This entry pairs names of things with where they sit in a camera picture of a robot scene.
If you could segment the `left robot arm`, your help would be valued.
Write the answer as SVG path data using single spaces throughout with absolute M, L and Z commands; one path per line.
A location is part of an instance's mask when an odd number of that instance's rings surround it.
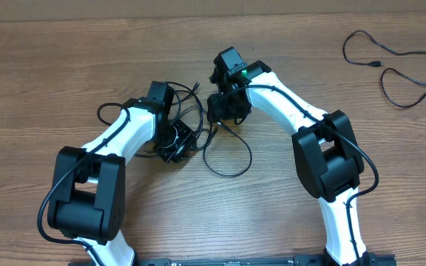
M 186 159 L 195 133 L 180 118 L 169 119 L 177 97 L 170 82 L 153 81 L 145 97 L 120 104 L 118 119 L 99 137 L 80 148 L 60 150 L 52 188 L 38 211 L 43 238 L 84 247 L 91 265 L 138 263 L 121 232 L 126 165 L 148 142 L 166 163 Z

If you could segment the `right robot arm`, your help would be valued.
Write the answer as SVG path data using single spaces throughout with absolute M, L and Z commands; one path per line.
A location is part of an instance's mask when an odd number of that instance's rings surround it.
M 246 63 L 234 47 L 214 59 L 207 118 L 212 123 L 241 124 L 252 107 L 274 118 L 291 135 L 297 176 L 317 198 L 333 265 L 362 265 L 366 247 L 359 232 L 356 196 L 364 170 L 362 155 L 348 117 L 328 114 L 288 89 L 262 61 Z

